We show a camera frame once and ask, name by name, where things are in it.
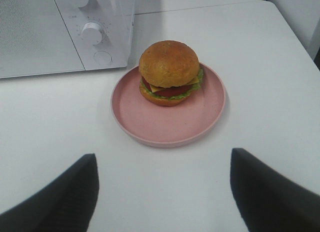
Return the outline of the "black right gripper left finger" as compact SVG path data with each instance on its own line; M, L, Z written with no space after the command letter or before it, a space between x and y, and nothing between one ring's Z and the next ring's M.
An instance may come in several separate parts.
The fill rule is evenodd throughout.
M1 213L2 232L85 232L99 195L95 154L85 154L43 189Z

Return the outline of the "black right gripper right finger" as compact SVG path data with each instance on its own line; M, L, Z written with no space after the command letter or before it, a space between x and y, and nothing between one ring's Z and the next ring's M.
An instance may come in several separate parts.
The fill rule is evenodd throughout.
M233 148L230 187L250 232L318 232L320 196L243 148Z

